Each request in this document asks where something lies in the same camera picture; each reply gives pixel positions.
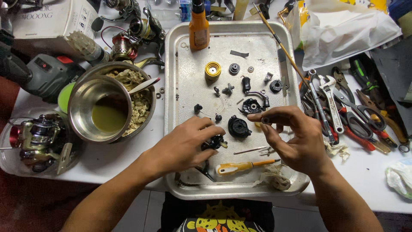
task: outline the floor tile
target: floor tile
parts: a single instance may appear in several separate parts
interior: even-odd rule
[[[149,206],[147,207],[144,232],[156,232],[160,229],[164,192],[150,191]]]
[[[122,219],[113,229],[113,232],[136,232],[143,231],[146,220],[147,205],[149,203],[150,191],[143,190],[134,199]]]
[[[319,212],[273,207],[276,232],[327,232]]]

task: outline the aluminum tray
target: aluminum tray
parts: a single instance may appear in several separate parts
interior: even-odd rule
[[[292,40],[287,29],[280,23],[269,21],[283,45],[293,55]],[[260,128],[249,122],[238,108],[242,102],[236,104],[240,99],[257,99],[260,104],[263,101],[257,96],[245,96],[242,92],[241,76],[250,77],[251,90],[266,90],[269,96],[270,105],[285,106],[296,105],[301,107],[298,95],[297,75],[288,61],[288,74],[290,78],[290,88],[286,97],[282,92],[274,94],[269,89],[269,84],[265,84],[263,79],[267,72],[273,74],[273,80],[281,79],[276,42],[272,35],[261,21],[229,21],[210,22],[210,44],[208,48],[200,51],[191,51],[184,45],[189,45],[188,34],[189,23],[183,23],[172,28],[166,36],[165,56],[165,116],[164,134],[170,133],[177,125],[183,123],[188,118],[194,116],[193,107],[196,104],[203,106],[206,114],[216,114],[222,109],[222,100],[214,95],[213,87],[220,90],[230,83],[235,86],[232,95],[222,94],[226,102],[226,107],[221,113],[223,119],[218,123],[226,132],[227,123],[231,116],[246,120],[248,127],[252,130],[252,135],[246,139],[237,139],[227,133],[225,140],[228,141],[228,148],[220,148],[219,153],[209,159],[211,169],[221,163],[240,163],[245,161],[262,161],[266,159],[279,158],[277,153],[272,153],[269,157],[260,156],[260,151],[233,155],[233,152],[267,145],[265,136]],[[249,53],[249,56],[242,58],[231,55],[230,50],[242,53]],[[210,62],[218,62],[222,67],[219,79],[212,84],[208,84],[204,77],[205,65]],[[229,65],[237,63],[240,71],[237,75],[230,75]],[[254,67],[254,71],[249,73],[248,67]],[[285,128],[281,133],[284,140],[293,137],[290,128]],[[256,167],[231,176],[218,177],[217,182],[211,182],[194,168],[181,173],[181,180],[185,183],[198,184],[195,187],[180,187],[175,182],[175,174],[165,177],[166,185],[170,192],[186,200],[194,199],[221,199],[239,197],[258,196],[285,196],[295,195],[302,192],[309,183],[309,178],[303,174],[293,171],[289,167],[282,168],[282,173],[290,179],[291,187],[286,191],[279,191],[266,185],[252,187],[259,178],[262,168]]]

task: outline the power drill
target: power drill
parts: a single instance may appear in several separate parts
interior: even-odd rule
[[[13,41],[3,40],[0,34],[0,76],[16,82],[30,94],[44,102],[57,104],[60,91],[76,81],[86,70],[65,56],[38,54],[27,65],[11,53]]]

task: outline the white plastic bag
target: white plastic bag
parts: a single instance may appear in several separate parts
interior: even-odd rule
[[[412,199],[412,159],[404,159],[386,169],[388,185],[402,196]]]
[[[302,26],[303,70],[333,64],[402,34],[384,12],[335,0],[308,0],[310,20]]]

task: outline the green oil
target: green oil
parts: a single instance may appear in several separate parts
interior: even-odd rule
[[[93,106],[91,119],[97,129],[112,133],[121,130],[127,121],[128,106],[125,99],[104,97]]]

